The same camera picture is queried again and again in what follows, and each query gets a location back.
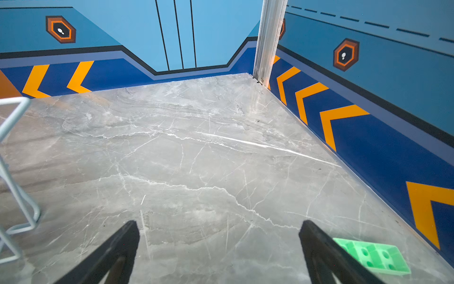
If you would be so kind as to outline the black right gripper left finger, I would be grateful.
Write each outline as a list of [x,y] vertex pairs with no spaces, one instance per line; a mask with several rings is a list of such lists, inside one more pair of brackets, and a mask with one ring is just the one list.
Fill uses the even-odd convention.
[[94,250],[58,284],[127,284],[137,254],[140,233],[137,222],[126,222],[109,239]]

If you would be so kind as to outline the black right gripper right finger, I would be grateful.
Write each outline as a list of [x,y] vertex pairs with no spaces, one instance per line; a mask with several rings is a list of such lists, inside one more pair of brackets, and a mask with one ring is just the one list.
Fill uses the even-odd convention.
[[373,275],[313,221],[305,220],[299,238],[313,284],[381,284]]

